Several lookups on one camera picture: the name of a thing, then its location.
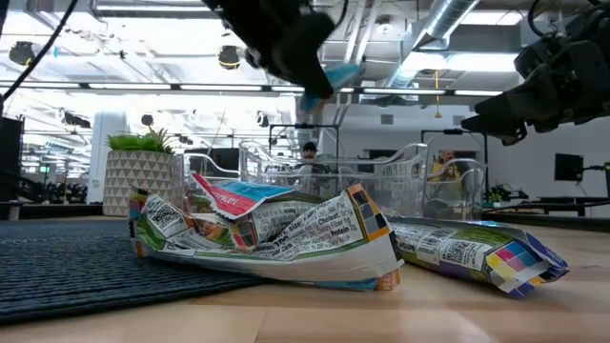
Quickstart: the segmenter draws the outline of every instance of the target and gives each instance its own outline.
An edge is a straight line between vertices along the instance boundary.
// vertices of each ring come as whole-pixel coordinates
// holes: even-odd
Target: ceiling
[[[26,3],[33,10],[26,10]],[[24,69],[9,59],[9,51],[15,43],[46,43],[68,3],[68,0],[10,2],[9,16],[0,40],[0,81],[14,80]],[[162,0],[154,4],[139,0],[97,0],[93,3],[96,8],[92,10],[89,1],[79,2],[51,53],[45,56],[29,81],[283,84],[281,80],[247,63],[242,63],[235,71],[221,68],[217,62],[220,47],[244,45],[233,35],[223,37],[225,30],[221,22],[209,13],[184,10],[201,7],[198,0]],[[328,12],[335,20],[339,17],[342,3],[342,0],[314,1],[318,10]],[[363,20],[358,24],[358,6],[362,6],[362,3],[368,5],[361,9]],[[357,82],[378,87],[387,85],[388,77],[398,69],[405,68],[406,64],[402,63],[405,56],[401,52],[405,31],[428,14],[430,3],[428,0],[350,1],[343,24],[319,50],[322,64],[332,66],[340,63],[346,51],[353,50],[355,57],[350,59],[366,58],[366,71]],[[418,58],[421,62],[413,62],[406,67],[414,73],[412,87],[487,91],[504,91],[514,87],[519,82],[519,76],[511,68],[510,61],[524,43],[520,21],[524,13],[522,10],[527,6],[527,3],[514,0],[479,3],[452,34],[447,51],[409,55],[409,58]],[[136,10],[125,11],[129,7]],[[385,24],[377,22],[380,17],[385,18]],[[375,23],[367,39],[369,20]],[[354,31],[356,40],[350,47],[349,37]],[[501,63],[492,63],[491,67],[488,66],[490,63],[485,63],[498,56],[503,56]],[[435,65],[437,57],[449,63]],[[489,72],[500,64],[504,66],[500,71]],[[295,101],[294,96],[22,89],[7,102],[5,115],[27,118],[28,135],[37,137],[29,138],[32,144],[39,137],[49,137],[50,141],[65,142],[87,151],[91,149],[91,130],[66,125],[63,122],[65,113],[93,122],[97,112],[112,104],[115,108],[124,108],[132,131],[144,132],[147,128],[140,124],[140,118],[143,114],[153,114],[154,127],[166,128],[171,133],[188,134],[194,137],[194,146],[206,147],[213,140],[217,147],[230,147],[247,139],[266,144],[269,131],[256,124],[258,114],[267,114],[272,124],[294,123]],[[429,97],[428,102],[435,103],[436,99]],[[364,125],[367,122],[365,119],[355,118],[365,116],[370,111],[372,109],[353,110],[364,114],[353,114],[352,119],[346,119],[345,129],[355,125],[356,130],[357,123]],[[404,125],[413,125],[413,121],[405,121]],[[217,132],[219,137],[214,140],[211,137]],[[286,149],[294,148],[295,142],[290,139],[293,133],[284,133],[287,133],[288,139],[278,145]]]

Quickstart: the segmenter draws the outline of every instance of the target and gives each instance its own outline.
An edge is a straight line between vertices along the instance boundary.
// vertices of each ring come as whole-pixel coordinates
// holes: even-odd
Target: wrapper
[[[568,265],[533,235],[493,222],[393,217],[405,261],[434,272],[491,283],[514,297],[560,279]]]
[[[284,187],[193,178],[214,213],[133,193],[139,256],[328,288],[386,291],[400,282],[395,234],[359,185],[320,203]]]

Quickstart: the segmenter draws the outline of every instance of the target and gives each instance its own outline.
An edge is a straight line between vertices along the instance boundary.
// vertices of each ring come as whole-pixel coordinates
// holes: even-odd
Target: table surface
[[[0,328],[0,342],[610,342],[610,234],[527,230],[572,271],[521,300],[405,266],[392,292],[266,285]]]

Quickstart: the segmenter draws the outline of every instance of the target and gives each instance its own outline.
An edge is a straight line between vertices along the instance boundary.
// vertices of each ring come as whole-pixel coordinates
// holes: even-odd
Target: green leaves
[[[172,147],[168,145],[170,137],[167,130],[151,131],[144,136],[119,134],[108,136],[106,145],[114,151],[156,151],[173,154]]]

